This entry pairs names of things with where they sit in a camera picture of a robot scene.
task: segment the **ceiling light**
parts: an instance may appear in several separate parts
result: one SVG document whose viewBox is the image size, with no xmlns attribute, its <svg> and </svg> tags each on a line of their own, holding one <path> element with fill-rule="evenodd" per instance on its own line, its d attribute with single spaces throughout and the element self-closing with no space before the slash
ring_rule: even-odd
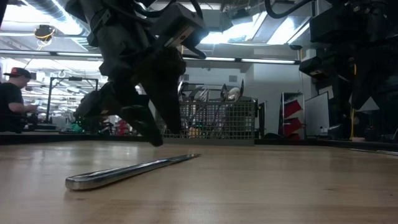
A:
<svg viewBox="0 0 398 224">
<path fill-rule="evenodd" d="M 264 22 L 266 17 L 267 17 L 266 11 L 260 13 L 260 16 L 255 21 L 253 28 L 250 30 L 249 34 L 246 36 L 246 39 L 245 39 L 246 41 L 252 40 L 254 38 L 255 34 L 257 34 L 257 31 L 260 29 L 260 26 L 262 25 L 262 23 Z"/>
<path fill-rule="evenodd" d="M 59 56 L 74 56 L 74 57 L 102 57 L 101 54 L 95 53 L 72 53 L 72 52 L 57 52 Z"/>
<path fill-rule="evenodd" d="M 63 85 L 63 86 L 70 86 L 69 84 L 67 84 L 67 83 L 64 82 L 64 81 L 60 82 L 60 84 Z"/>
<path fill-rule="evenodd" d="M 41 52 L 35 50 L 0 50 L 0 54 L 14 55 L 50 55 L 50 52 Z"/>
<path fill-rule="evenodd" d="M 22 94 L 22 96 L 33 96 L 33 97 L 37 97 L 37 98 L 48 98 L 48 95 L 42 95 L 42 94 Z M 52 98 L 58 98 L 58 99 L 62 99 L 62 98 L 76 98 L 76 99 L 83 99 L 83 95 L 78 95 L 78 96 L 73 96 L 73 95 L 51 95 L 51 99 Z"/>
<path fill-rule="evenodd" d="M 234 61 L 235 61 L 235 58 L 207 57 L 205 60 L 219 61 L 219 62 L 234 62 Z"/>
<path fill-rule="evenodd" d="M 197 58 L 183 58 L 184 60 L 207 60 L 207 61 L 217 61 L 217 62 L 234 62 L 235 58 L 224 58 L 224 57 L 207 57 L 206 59 Z"/>
<path fill-rule="evenodd" d="M 254 59 L 254 58 L 242 58 L 242 62 L 249 62 L 249 63 L 277 63 L 277 64 L 286 64 L 286 65 L 295 64 L 295 61 L 293 61 L 293 60 Z"/>
<path fill-rule="evenodd" d="M 298 37 L 300 37 L 306 30 L 310 28 L 310 23 L 307 23 L 300 31 L 298 31 L 287 43 L 291 44 L 293 41 L 295 41 Z"/>
<path fill-rule="evenodd" d="M 73 87 L 67 88 L 67 91 L 70 93 L 79 93 L 80 92 L 79 89 L 73 88 Z"/>
<path fill-rule="evenodd" d="M 7 37 L 28 37 L 28 36 L 33 36 L 33 35 L 35 35 L 34 33 L 32 33 L 32 32 L 29 32 L 29 33 L 23 33 L 23 32 L 7 32 L 7 31 L 1 31 L 0 32 L 0 36 L 7 36 Z"/>
<path fill-rule="evenodd" d="M 182 6 L 186 7 L 187 9 L 191 10 L 192 12 L 195 12 L 195 8 L 192 6 L 190 2 L 178 2 Z M 157 1 L 154 4 L 150 5 L 150 8 L 158 11 L 166 7 L 168 3 L 164 1 Z M 220 3 L 212 3 L 209 2 L 207 3 L 199 3 L 201 9 L 210 9 L 210 10 L 220 10 L 221 9 L 221 4 Z"/>
<path fill-rule="evenodd" d="M 274 32 L 267 44 L 284 44 L 294 35 L 294 21 L 288 17 Z"/>
</svg>

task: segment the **wooden surface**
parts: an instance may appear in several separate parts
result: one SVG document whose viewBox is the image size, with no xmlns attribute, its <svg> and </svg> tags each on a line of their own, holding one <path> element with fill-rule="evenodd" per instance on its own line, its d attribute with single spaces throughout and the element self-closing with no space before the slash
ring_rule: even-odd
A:
<svg viewBox="0 0 398 224">
<path fill-rule="evenodd" d="M 108 187 L 65 178 L 202 153 Z M 398 223 L 398 157 L 331 147 L 1 146 L 0 223 Z"/>
</svg>

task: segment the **cable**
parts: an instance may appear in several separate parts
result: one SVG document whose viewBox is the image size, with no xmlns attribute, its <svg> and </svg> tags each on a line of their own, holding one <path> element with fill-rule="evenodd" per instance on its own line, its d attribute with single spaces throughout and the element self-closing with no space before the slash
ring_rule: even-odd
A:
<svg viewBox="0 0 398 224">
<path fill-rule="evenodd" d="M 299 2 L 299 3 L 297 3 L 295 6 L 291 7 L 289 10 L 283 12 L 283 13 L 275 13 L 272 10 L 271 0 L 264 0 L 264 5 L 266 7 L 266 11 L 267 11 L 269 16 L 271 16 L 274 19 L 280 19 L 280 18 L 283 18 L 285 16 L 288 16 L 290 13 L 296 11 L 297 9 L 301 8 L 306 3 L 310 3 L 311 1 L 312 0 L 303 0 L 303 1 Z"/>
<path fill-rule="evenodd" d="M 213 6 L 211 6 L 211 5 L 208 4 L 207 2 L 201 2 L 199 5 L 201 5 L 201 4 L 203 4 L 203 3 L 205 3 L 206 5 L 208 5 L 208 7 L 210 7 L 211 10 L 214 10 L 214 9 L 213 9 Z"/>
<path fill-rule="evenodd" d="M 43 45 L 39 46 L 39 47 L 37 48 L 37 50 L 40 51 L 40 50 L 42 49 L 42 47 L 44 47 L 44 46 L 43 46 Z M 34 58 L 34 56 L 26 63 L 24 69 L 31 63 L 31 61 L 33 61 L 33 58 Z"/>
<path fill-rule="evenodd" d="M 176 0 L 171 0 L 163 9 L 159 10 L 159 11 L 147 11 L 145 9 L 143 9 L 138 3 L 136 3 L 135 1 L 133 1 L 133 8 L 135 11 L 137 11 L 139 14 L 149 17 L 149 18 L 157 18 L 160 17 L 163 12 L 173 3 L 175 3 Z"/>
<path fill-rule="evenodd" d="M 189 1 L 191 2 L 192 6 L 195 8 L 195 11 L 197 12 L 200 19 L 203 19 L 203 13 L 201 11 L 198 1 L 197 0 L 189 0 Z"/>
</svg>

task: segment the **metal frame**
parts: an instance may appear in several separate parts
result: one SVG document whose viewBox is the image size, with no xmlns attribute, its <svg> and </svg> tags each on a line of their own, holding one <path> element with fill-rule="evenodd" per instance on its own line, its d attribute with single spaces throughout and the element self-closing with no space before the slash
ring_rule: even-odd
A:
<svg viewBox="0 0 398 224">
<path fill-rule="evenodd" d="M 83 61 L 100 61 L 103 60 L 102 55 L 98 53 L 81 53 L 81 52 L 54 52 L 54 51 L 37 51 L 37 50 L 1 50 L 0 54 L 2 57 L 9 57 L 9 58 L 31 58 L 34 57 L 35 59 L 51 59 L 51 60 L 83 60 Z M 261 60 L 270 60 L 269 62 L 248 62 L 243 59 L 261 59 Z M 194 60 L 201 60 L 207 62 L 220 62 L 218 58 L 209 57 L 205 60 L 203 59 L 194 59 Z M 279 63 L 279 62 L 272 62 L 275 61 L 289 61 L 292 63 Z M 234 58 L 234 60 L 227 60 L 222 61 L 226 63 L 264 63 L 264 64 L 276 64 L 276 65 L 299 65 L 299 60 L 289 60 L 284 58 Z"/>
<path fill-rule="evenodd" d="M 52 82 L 54 80 L 59 80 L 54 86 L 52 85 Z M 97 78 L 81 78 L 81 77 L 68 77 L 68 78 L 59 78 L 59 77 L 51 77 L 50 78 L 50 87 L 49 87 L 49 99 L 47 101 L 47 112 L 45 114 L 45 122 L 49 122 L 50 118 L 50 104 L 51 104 L 51 94 L 52 94 L 52 89 L 57 87 L 57 85 L 64 81 L 64 80 L 69 80 L 69 81 L 80 81 L 82 82 L 83 80 L 86 80 L 89 82 L 89 80 L 95 81 L 95 90 L 98 90 L 98 79 Z"/>
</svg>

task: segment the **metal rod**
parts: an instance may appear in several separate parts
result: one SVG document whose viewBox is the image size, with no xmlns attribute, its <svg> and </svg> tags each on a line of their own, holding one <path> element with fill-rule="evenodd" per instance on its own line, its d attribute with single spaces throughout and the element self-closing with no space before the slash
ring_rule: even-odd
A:
<svg viewBox="0 0 398 224">
<path fill-rule="evenodd" d="M 88 80 L 86 80 L 86 81 L 88 82 L 88 84 L 90 84 L 90 85 L 91 85 L 91 87 L 93 87 L 93 88 L 94 88 L 93 84 L 91 84 L 91 82 L 90 82 L 90 81 L 88 81 Z"/>
<path fill-rule="evenodd" d="M 316 0 L 312 0 L 311 2 L 311 12 L 312 12 L 312 17 L 315 17 L 317 15 L 317 2 Z"/>
<path fill-rule="evenodd" d="M 285 136 L 285 93 L 282 92 L 282 134 Z"/>
<path fill-rule="evenodd" d="M 169 166 L 178 162 L 187 161 L 199 157 L 200 154 L 188 154 L 167 159 L 159 159 L 143 164 L 125 166 L 113 169 L 106 169 L 86 174 L 68 177 L 65 180 L 65 186 L 70 190 L 89 190 L 112 184 L 119 180 L 126 179 L 144 172 L 148 172 L 161 167 Z"/>
<path fill-rule="evenodd" d="M 49 85 L 29 85 L 27 87 L 32 87 L 32 88 L 48 88 Z M 78 86 L 78 85 L 70 85 L 70 86 L 57 86 L 57 88 L 71 88 L 71 87 L 75 87 L 75 88 L 86 88 L 86 89 L 94 89 L 94 86 Z"/>
<path fill-rule="evenodd" d="M 62 78 L 59 82 L 57 82 L 52 88 L 55 88 L 58 86 L 59 83 L 61 83 L 63 81 L 64 78 Z"/>
<path fill-rule="evenodd" d="M 95 90 L 98 90 L 98 79 L 95 79 Z"/>
<path fill-rule="evenodd" d="M 49 123 L 49 117 L 50 117 L 50 104 L 51 104 L 51 93 L 52 93 L 52 82 L 54 80 L 54 77 L 50 78 L 50 88 L 49 88 L 49 99 L 47 101 L 47 112 L 45 114 L 45 122 Z"/>
</svg>

